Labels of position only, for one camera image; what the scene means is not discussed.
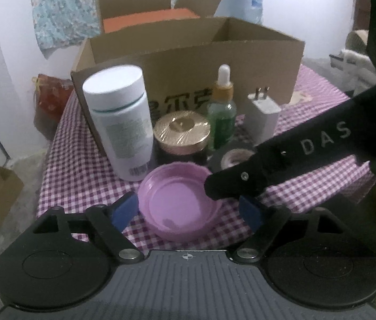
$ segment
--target product label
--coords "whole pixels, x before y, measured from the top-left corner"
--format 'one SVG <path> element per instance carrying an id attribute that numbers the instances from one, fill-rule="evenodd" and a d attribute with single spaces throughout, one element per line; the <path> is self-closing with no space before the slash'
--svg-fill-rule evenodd
<path id="1" fill-rule="evenodd" d="M 178 95 L 166 96 L 164 101 L 149 101 L 149 111 L 151 120 L 156 122 L 163 115 L 180 110 L 193 110 L 198 113 L 206 114 L 207 103 L 212 95 L 211 88 L 194 91 L 193 93 L 182 93 Z"/>
<path id="2" fill-rule="evenodd" d="M 127 120 L 107 126 L 106 132 L 116 157 L 129 159 L 147 146 L 147 138 L 152 135 L 152 126 L 149 119 Z"/>
<path id="3" fill-rule="evenodd" d="M 235 117 L 216 120 L 214 149 L 217 150 L 231 140 L 234 134 Z"/>
<path id="4" fill-rule="evenodd" d="M 142 166 L 129 169 L 129 173 L 131 176 L 140 176 L 141 174 L 146 173 L 148 171 L 150 164 L 151 164 L 151 161 L 147 162 L 146 164 Z"/>
<path id="5" fill-rule="evenodd" d="M 251 0 L 251 7 L 262 7 L 262 1 L 261 0 Z"/>

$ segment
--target gold dropper collar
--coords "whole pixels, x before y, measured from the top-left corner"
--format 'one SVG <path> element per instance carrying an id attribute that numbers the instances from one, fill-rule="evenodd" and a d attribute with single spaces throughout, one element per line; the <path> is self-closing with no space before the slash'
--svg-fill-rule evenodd
<path id="1" fill-rule="evenodd" d="M 217 84 L 216 81 L 212 92 L 212 100 L 217 102 L 231 101 L 232 97 L 234 96 L 234 84 L 232 82 L 230 83 L 231 84 L 228 86 L 222 86 Z"/>

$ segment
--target checkered tablecloth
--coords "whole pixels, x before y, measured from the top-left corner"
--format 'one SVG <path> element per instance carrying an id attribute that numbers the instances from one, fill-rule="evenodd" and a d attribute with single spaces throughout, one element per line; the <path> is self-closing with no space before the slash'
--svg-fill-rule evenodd
<path id="1" fill-rule="evenodd" d="M 347 100 L 344 93 L 305 66 L 300 67 L 295 91 L 311 95 L 312 101 L 284 107 L 278 120 L 277 134 Z M 236 138 L 248 140 L 241 128 L 237 129 Z M 271 186 L 260 196 L 260 200 L 266 205 L 283 203 L 292 211 L 305 211 L 340 191 L 358 193 L 358 183 L 363 185 L 372 181 L 369 175 L 367 164 L 357 166 L 354 157 L 347 157 L 283 184 Z M 362 180 L 363 176 L 367 176 L 365 181 Z M 66 213 L 78 213 L 95 204 L 111 204 L 126 192 L 136 191 L 139 184 L 123 181 L 113 174 L 108 159 L 98 152 L 73 93 L 51 146 L 37 215 L 42 215 L 52 206 L 62 206 Z M 147 229 L 140 214 L 132 220 L 124 234 L 141 250 L 206 250 L 238 243 L 248 238 L 251 231 L 240 218 L 237 202 L 225 200 L 219 223 L 196 241 L 185 244 L 164 241 Z M 83 235 L 77 238 L 86 239 Z"/>

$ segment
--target white bottle cap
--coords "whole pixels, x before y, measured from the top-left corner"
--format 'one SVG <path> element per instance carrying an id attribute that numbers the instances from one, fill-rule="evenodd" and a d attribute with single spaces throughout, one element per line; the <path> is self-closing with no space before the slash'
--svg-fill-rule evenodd
<path id="1" fill-rule="evenodd" d="M 142 69 L 121 65 L 96 72 L 85 80 L 83 92 L 91 110 L 116 110 L 130 105 L 145 92 Z"/>
<path id="2" fill-rule="evenodd" d="M 221 65 L 217 74 L 217 85 L 228 87 L 231 86 L 231 68 L 228 65 Z"/>

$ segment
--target concrete floor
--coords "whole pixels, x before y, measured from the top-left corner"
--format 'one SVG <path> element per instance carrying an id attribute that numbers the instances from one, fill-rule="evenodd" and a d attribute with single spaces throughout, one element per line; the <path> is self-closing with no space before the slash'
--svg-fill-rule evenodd
<path id="1" fill-rule="evenodd" d="M 331 68 L 330 61 L 327 59 L 304 59 L 304 64 L 327 78 L 335 86 L 339 87 L 341 84 L 341 72 Z M 42 152 L 10 165 L 24 182 L 24 188 L 0 228 L 0 254 L 35 220 L 45 158 L 46 153 Z"/>
<path id="2" fill-rule="evenodd" d="M 24 182 L 18 200 L 0 228 L 0 254 L 35 220 L 46 152 L 7 165 Z"/>

